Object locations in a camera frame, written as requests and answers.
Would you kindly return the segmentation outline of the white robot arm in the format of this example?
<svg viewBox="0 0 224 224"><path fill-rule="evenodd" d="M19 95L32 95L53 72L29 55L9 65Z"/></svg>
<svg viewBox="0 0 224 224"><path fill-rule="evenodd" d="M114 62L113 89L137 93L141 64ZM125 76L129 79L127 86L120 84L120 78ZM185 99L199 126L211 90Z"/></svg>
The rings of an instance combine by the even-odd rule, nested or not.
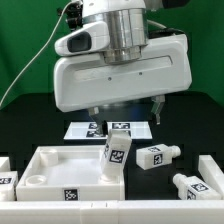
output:
<svg viewBox="0 0 224 224"><path fill-rule="evenodd" d="M63 112L86 109L106 132L99 107L151 97L159 114L167 93L189 88L188 40L179 30L149 32L147 12L190 0L72 0L71 33L55 42L54 94Z"/></svg>

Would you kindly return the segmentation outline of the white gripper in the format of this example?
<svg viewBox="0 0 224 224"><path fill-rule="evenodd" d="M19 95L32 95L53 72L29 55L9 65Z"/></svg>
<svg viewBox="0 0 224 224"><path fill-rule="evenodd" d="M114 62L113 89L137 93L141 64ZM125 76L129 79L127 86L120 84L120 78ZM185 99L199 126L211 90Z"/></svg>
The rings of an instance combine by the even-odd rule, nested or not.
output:
<svg viewBox="0 0 224 224"><path fill-rule="evenodd" d="M149 40L141 58L129 63L109 65L100 53L61 58L54 67L56 106L63 112L89 108L97 133L105 136L107 122L96 106L153 96L151 113L159 125L163 94L192 83L187 51L187 37L181 34Z"/></svg>

